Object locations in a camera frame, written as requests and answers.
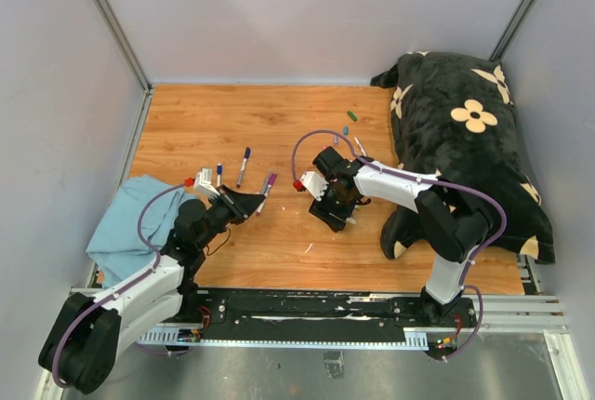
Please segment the dark green cap marker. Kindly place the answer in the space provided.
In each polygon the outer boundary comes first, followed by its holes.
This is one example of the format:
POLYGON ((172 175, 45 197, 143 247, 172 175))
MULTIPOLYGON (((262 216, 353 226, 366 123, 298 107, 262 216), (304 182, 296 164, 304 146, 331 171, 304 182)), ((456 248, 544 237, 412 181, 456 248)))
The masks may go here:
POLYGON ((353 139, 354 139, 357 147, 359 148, 359 151, 361 152, 361 155, 362 156, 367 156, 366 151, 364 149, 364 146, 362 145, 362 143, 360 142, 360 140, 357 137, 355 137, 355 136, 354 136, 353 139))

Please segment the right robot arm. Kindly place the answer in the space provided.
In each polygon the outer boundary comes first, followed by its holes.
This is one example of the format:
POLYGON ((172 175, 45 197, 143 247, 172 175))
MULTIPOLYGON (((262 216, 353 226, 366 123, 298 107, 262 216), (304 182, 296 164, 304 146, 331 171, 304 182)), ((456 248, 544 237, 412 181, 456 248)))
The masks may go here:
POLYGON ((353 160, 334 148, 320 152, 294 186, 313 198, 310 213, 333 232, 345 229, 356 206, 372 198, 389 201, 419 223, 421 238, 435 252, 430 278, 420 293, 422 317, 440 326, 461 298, 469 257, 494 224, 478 193, 449 180, 387 167, 370 157, 353 160))

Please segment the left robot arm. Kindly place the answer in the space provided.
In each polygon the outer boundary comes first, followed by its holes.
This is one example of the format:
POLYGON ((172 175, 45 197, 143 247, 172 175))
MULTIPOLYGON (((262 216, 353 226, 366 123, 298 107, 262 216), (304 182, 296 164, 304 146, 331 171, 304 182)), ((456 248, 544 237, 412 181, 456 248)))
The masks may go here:
POLYGON ((238 193, 225 185, 208 201, 181 204, 165 244, 152 262, 114 287, 64 301, 38 356, 62 389, 89 394, 108 378, 117 358, 143 334, 169 318, 186 322, 199 310, 194 276, 210 242, 231 224, 249 219, 261 193, 238 193))

